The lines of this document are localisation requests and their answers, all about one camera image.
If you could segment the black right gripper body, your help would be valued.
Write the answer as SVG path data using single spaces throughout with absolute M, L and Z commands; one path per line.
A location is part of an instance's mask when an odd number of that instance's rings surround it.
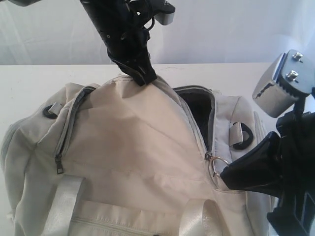
M 280 236 L 309 236 L 315 220 L 315 115 L 289 112 L 276 127 L 282 190 L 267 219 Z

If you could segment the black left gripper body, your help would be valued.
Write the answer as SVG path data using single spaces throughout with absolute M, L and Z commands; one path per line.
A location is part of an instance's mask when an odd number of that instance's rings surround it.
M 151 20 L 149 0 L 82 0 L 80 3 L 115 64 L 148 51 L 151 29 L 145 24 Z

